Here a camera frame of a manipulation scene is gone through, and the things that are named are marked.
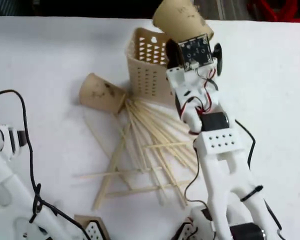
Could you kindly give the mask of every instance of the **white plastic bracket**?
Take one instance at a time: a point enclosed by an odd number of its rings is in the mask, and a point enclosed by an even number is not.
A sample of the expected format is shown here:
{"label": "white plastic bracket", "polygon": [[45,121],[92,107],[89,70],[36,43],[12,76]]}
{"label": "white plastic bracket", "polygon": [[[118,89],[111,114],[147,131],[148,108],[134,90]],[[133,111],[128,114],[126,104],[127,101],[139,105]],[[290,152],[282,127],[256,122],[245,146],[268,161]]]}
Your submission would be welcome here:
{"label": "white plastic bracket", "polygon": [[91,240],[105,240],[101,233],[98,225],[95,222],[90,222],[85,229],[86,233],[89,235]]}

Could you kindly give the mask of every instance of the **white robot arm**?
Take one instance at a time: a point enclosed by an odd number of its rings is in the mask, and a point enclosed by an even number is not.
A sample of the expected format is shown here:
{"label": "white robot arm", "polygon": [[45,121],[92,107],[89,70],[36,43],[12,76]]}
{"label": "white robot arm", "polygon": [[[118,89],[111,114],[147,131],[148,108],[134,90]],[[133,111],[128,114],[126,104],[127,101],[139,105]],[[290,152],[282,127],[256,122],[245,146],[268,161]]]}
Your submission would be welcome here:
{"label": "white robot arm", "polygon": [[[14,90],[1,91],[0,95],[5,93],[15,93],[20,98],[25,131],[17,131],[13,127],[0,124],[0,240],[90,240],[96,234],[88,235],[79,224],[78,228],[74,225],[65,226],[57,218],[57,214],[69,218],[73,224],[77,222],[41,199],[41,185],[34,183],[31,171],[33,156],[24,100]],[[30,175],[35,192],[30,192],[10,168],[10,162],[26,144],[30,150]],[[93,223],[88,225],[88,229],[91,227],[98,230]]]}
{"label": "white robot arm", "polygon": [[[208,191],[206,206],[191,211],[197,239],[284,239],[277,233],[268,211],[263,187],[256,184],[247,165],[235,120],[219,101],[215,82],[221,73],[221,46],[216,45],[214,52],[210,52],[205,34],[178,43],[178,47],[182,65],[168,69],[166,74],[180,119],[189,126],[190,134],[197,135],[193,147]],[[229,172],[223,171],[221,161],[227,162]],[[236,194],[246,206],[252,222],[233,225],[229,221],[230,193]]]}

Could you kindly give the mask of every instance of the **red object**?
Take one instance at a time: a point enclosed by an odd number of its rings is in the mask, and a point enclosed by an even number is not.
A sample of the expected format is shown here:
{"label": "red object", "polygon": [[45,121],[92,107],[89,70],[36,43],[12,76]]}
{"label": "red object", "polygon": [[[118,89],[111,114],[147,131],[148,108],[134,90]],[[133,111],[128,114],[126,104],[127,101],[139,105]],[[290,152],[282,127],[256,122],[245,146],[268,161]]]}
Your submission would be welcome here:
{"label": "red object", "polygon": [[268,22],[300,23],[300,18],[295,18],[298,12],[298,0],[286,0],[285,5],[278,13],[270,7],[266,0],[250,0],[247,4],[249,12],[252,12],[254,5]]}

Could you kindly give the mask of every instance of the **white table surface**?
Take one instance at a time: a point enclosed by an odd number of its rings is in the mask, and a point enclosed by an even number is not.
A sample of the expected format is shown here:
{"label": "white table surface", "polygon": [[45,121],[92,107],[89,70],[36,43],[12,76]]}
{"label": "white table surface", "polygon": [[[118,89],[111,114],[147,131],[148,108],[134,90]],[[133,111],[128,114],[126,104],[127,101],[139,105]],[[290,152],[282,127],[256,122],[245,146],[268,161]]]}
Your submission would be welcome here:
{"label": "white table surface", "polygon": [[[252,172],[286,239],[300,239],[300,24],[208,23],[211,43],[223,50],[222,96],[257,140]],[[144,19],[0,17],[0,90],[25,99],[35,179],[46,200],[62,200],[70,214],[102,217],[113,240],[167,240],[190,212],[175,195],[164,207],[153,192],[108,199],[91,211],[101,178],[73,178],[108,165],[76,104],[79,87],[90,72],[128,85],[124,50],[136,27],[154,29]],[[17,98],[0,96],[1,122],[21,129],[21,117]],[[251,140],[242,137],[248,149]],[[25,149],[14,165],[30,188],[28,156]],[[206,199],[202,177],[189,196]]]}

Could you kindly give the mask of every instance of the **bundle of sticks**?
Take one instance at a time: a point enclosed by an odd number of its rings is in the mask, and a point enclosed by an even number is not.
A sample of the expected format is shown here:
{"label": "bundle of sticks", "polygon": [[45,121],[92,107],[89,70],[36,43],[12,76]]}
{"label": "bundle of sticks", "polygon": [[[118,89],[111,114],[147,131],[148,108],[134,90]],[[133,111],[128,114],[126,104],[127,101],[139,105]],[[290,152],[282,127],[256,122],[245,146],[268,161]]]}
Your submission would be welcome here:
{"label": "bundle of sticks", "polygon": [[[167,155],[170,155],[169,158],[178,162],[181,167],[189,169],[194,176],[197,173],[197,158],[192,146],[194,139],[188,134],[187,126],[167,112],[168,109],[159,110],[158,107],[141,99],[127,99],[124,110],[120,112],[120,115],[125,115],[124,126],[118,114],[112,114],[115,127],[120,134],[120,141],[112,153],[107,152],[100,136],[91,128],[86,119],[86,124],[109,158],[107,172],[80,176],[80,178],[103,177],[93,209],[98,209],[104,198],[151,191],[159,192],[159,202],[164,205],[168,200],[166,190],[171,188],[175,190],[181,206],[184,208],[187,205],[183,187],[192,179],[178,180],[171,162],[167,161]],[[119,170],[118,168],[124,150],[131,160],[133,169]],[[133,187],[129,176],[137,174],[150,174],[155,185]],[[107,192],[114,176],[119,176],[127,185],[128,190]]]}

